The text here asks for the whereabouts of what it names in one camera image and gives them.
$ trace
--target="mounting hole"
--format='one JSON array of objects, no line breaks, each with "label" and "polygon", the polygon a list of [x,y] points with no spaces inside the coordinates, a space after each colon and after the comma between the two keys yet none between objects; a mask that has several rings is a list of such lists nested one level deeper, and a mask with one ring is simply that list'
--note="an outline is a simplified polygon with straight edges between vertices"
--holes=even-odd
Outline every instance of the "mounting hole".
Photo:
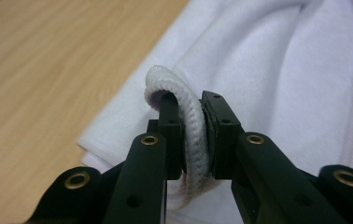
[{"label": "mounting hole", "polygon": [[336,170],[333,172],[334,178],[336,178],[339,182],[353,187],[353,173],[346,170]]},{"label": "mounting hole", "polygon": [[159,142],[159,139],[156,136],[145,136],[141,138],[141,143],[147,146],[155,145],[157,142]]},{"label": "mounting hole", "polygon": [[293,197],[293,200],[303,207],[309,207],[313,204],[310,198],[301,193],[296,194],[295,197]]},{"label": "mounting hole", "polygon": [[87,172],[79,172],[70,175],[64,182],[67,189],[80,189],[90,181],[90,175]]},{"label": "mounting hole", "polygon": [[249,135],[247,141],[252,144],[261,145],[264,143],[264,138],[256,134]]},{"label": "mounting hole", "polygon": [[143,200],[138,195],[132,194],[127,198],[126,203],[127,203],[127,206],[131,208],[137,208],[141,206],[141,204],[143,203]]}]

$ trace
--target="black plastic part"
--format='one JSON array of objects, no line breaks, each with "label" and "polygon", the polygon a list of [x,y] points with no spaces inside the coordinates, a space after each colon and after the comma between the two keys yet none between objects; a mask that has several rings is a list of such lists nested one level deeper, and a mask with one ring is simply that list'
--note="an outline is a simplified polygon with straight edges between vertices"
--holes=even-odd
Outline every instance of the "black plastic part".
[{"label": "black plastic part", "polygon": [[353,223],[353,169],[343,165],[323,167],[318,187],[340,214]]},{"label": "black plastic part", "polygon": [[[100,184],[100,177],[100,173],[90,167],[77,167],[62,173],[45,192],[33,215],[25,223],[82,223]],[[87,183],[77,188],[85,180]]]},{"label": "black plastic part", "polygon": [[165,222],[165,138],[138,135],[131,145],[107,208],[104,224]]},{"label": "black plastic part", "polygon": [[[260,199],[258,215],[243,217],[245,222],[347,223],[267,136],[242,133],[236,156]],[[234,185],[244,184],[235,179],[233,182]],[[240,188],[232,190],[234,196],[240,193],[237,192]],[[240,211],[251,209],[247,207],[249,203],[242,207],[236,202]]]},{"label": "black plastic part", "polygon": [[183,128],[179,118],[179,106],[173,93],[165,94],[161,99],[158,121],[158,133],[167,139],[167,179],[177,180],[186,173],[184,160]]},{"label": "black plastic part", "polygon": [[233,149],[244,130],[232,109],[219,94],[203,91],[209,164],[216,179],[231,179]]},{"label": "black plastic part", "polygon": [[80,222],[99,224],[102,223],[109,202],[112,198],[113,190],[118,182],[124,162],[114,166],[101,175],[101,182],[95,191],[92,201],[87,209],[86,216]]}]

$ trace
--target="white cloth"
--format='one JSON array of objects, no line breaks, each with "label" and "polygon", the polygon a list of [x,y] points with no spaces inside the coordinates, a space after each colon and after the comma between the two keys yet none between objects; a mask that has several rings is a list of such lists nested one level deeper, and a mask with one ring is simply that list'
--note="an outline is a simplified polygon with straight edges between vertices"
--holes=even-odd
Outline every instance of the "white cloth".
[{"label": "white cloth", "polygon": [[[328,164],[353,167],[353,0],[189,2],[78,140],[87,165],[104,171],[123,161],[157,118],[143,99],[154,64],[197,96],[224,96],[246,131],[271,137],[297,167],[314,175]],[[168,216],[242,222],[227,181]]]}]

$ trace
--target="wooden table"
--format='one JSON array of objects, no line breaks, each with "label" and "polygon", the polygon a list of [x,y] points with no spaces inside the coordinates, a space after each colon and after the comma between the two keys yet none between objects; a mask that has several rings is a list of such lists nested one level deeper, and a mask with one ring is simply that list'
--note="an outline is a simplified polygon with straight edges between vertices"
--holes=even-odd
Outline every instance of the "wooden table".
[{"label": "wooden table", "polygon": [[76,140],[186,2],[0,1],[0,223],[80,165]]}]

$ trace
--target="folded white towel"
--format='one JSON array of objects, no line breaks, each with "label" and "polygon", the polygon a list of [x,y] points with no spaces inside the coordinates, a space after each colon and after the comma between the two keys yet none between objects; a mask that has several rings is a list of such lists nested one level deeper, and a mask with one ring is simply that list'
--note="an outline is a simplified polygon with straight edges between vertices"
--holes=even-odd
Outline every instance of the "folded white towel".
[{"label": "folded white towel", "polygon": [[[154,64],[193,92],[225,97],[246,131],[270,136],[299,168],[353,167],[353,0],[191,1],[78,143],[86,164],[123,161],[157,114],[143,99]],[[236,223],[225,182],[168,216]]]}]

